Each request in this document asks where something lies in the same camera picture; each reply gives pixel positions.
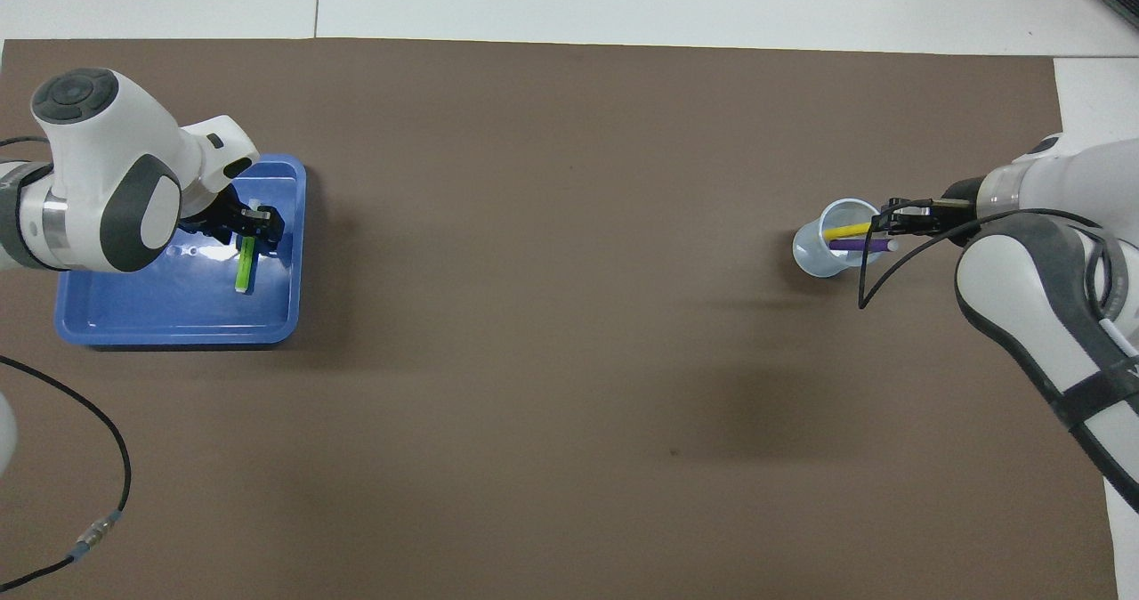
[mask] black strap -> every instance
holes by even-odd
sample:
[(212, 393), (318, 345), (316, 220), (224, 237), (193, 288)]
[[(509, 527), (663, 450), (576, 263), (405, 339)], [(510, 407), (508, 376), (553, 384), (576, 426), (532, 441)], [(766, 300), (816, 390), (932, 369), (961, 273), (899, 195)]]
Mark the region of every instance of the black strap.
[(51, 173), (51, 165), (43, 162), (28, 162), (18, 165), (15, 170), (0, 179), (0, 247), (21, 266), (46, 268), (50, 271), (58, 271), (41, 263), (32, 255), (23, 236), (19, 235), (19, 195), (24, 186), (40, 181), (43, 175)]
[(1139, 357), (1126, 357), (1077, 381), (1049, 405), (1064, 428), (1071, 430), (1134, 394), (1139, 394)]

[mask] translucent plastic cup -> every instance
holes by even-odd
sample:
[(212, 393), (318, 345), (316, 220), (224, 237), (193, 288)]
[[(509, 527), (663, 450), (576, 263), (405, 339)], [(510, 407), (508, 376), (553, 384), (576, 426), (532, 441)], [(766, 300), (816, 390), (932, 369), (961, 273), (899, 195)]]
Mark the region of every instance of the translucent plastic cup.
[[(822, 231), (828, 228), (851, 227), (854, 223), (870, 222), (874, 215), (878, 214), (871, 204), (862, 199), (844, 198), (831, 202), (830, 206), (822, 209), (822, 214), (814, 222), (805, 223), (795, 232), (795, 240), (792, 250), (798, 268), (814, 277), (834, 277), (845, 268), (857, 268), (862, 263), (861, 250), (830, 250), (826, 239), (822, 239)], [(878, 255), (867, 256), (867, 263), (874, 263)]]

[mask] white floor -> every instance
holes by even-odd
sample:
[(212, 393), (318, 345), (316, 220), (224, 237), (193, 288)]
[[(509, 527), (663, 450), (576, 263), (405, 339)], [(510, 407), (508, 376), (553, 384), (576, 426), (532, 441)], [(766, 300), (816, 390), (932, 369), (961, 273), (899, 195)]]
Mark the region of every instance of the white floor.
[[(384, 36), (1044, 55), (1064, 129), (1139, 137), (1139, 31), (1098, 0), (0, 0), (3, 39)], [(1139, 516), (1108, 491), (1120, 598)]]

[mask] blue plastic tray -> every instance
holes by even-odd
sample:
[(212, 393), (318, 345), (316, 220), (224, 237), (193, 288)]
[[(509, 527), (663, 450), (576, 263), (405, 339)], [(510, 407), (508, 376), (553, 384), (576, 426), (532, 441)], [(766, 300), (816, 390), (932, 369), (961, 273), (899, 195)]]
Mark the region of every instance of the blue plastic tray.
[(262, 155), (235, 179), (241, 202), (276, 206), (285, 236), (257, 255), (253, 290), (233, 290), (237, 247), (174, 231), (142, 271), (60, 272), (56, 331), (77, 345), (272, 345), (296, 329), (304, 243), (304, 165)]

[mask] brown table surface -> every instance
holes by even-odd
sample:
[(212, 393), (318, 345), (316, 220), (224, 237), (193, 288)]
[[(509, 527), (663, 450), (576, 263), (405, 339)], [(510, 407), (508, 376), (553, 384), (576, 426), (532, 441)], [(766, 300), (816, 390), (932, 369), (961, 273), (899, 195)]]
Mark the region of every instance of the brown table surface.
[[(0, 137), (87, 65), (308, 165), (301, 324), (96, 352), (56, 336), (54, 276), (0, 276), (0, 350), (136, 465), (112, 537), (19, 597), (1114, 597), (1101, 479), (960, 317), (957, 248), (865, 312), (789, 248), (834, 198), (941, 194), (1054, 133), (1050, 60), (9, 41)], [(79, 406), (0, 384), (7, 578), (121, 476)]]

